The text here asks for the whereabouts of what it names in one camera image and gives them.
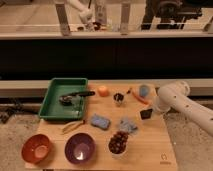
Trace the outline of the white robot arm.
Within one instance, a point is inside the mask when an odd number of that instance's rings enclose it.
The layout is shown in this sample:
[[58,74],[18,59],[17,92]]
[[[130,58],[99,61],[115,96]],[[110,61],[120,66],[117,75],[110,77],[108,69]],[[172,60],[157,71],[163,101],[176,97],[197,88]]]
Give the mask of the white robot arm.
[[153,100],[153,112],[165,114],[173,108],[213,136],[213,110],[189,99],[189,94],[190,87],[185,81],[163,85],[158,89],[157,96]]

